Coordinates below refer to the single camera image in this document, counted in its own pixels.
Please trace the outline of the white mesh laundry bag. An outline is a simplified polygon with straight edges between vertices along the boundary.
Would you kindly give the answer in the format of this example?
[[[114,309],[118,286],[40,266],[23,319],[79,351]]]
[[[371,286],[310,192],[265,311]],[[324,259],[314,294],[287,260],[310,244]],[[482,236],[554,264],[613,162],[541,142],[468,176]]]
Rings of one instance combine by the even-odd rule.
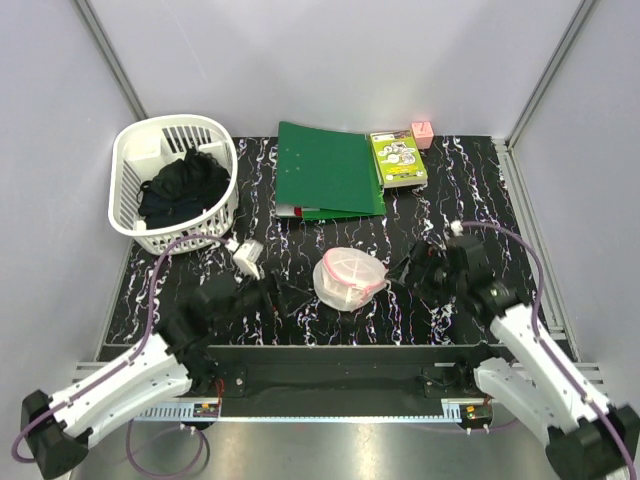
[[[386,286],[387,272],[380,260],[364,251],[331,248],[314,267],[314,291],[325,305],[341,312],[353,312],[364,307]]]

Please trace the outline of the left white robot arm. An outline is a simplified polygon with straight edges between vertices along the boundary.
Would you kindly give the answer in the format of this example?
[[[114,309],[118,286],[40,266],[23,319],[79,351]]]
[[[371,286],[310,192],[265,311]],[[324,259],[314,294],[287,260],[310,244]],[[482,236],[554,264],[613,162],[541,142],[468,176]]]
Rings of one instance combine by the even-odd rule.
[[[22,401],[21,427],[40,474],[68,473],[102,437],[160,402],[208,394],[219,384],[208,348],[224,330],[254,316],[280,326],[311,298],[275,272],[244,285],[217,274],[100,370],[53,395],[34,391]]]

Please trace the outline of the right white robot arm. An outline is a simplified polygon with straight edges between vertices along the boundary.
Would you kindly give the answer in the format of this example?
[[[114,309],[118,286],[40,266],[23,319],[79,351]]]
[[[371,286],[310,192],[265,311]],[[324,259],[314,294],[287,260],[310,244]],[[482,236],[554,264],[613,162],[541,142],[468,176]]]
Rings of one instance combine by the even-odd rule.
[[[543,445],[561,479],[636,479],[639,416],[615,406],[579,371],[540,323],[532,304],[490,267],[482,242],[453,237],[445,247],[417,242],[391,279],[433,303],[458,301],[509,350],[522,376],[480,343],[436,377],[439,391],[494,399]]]

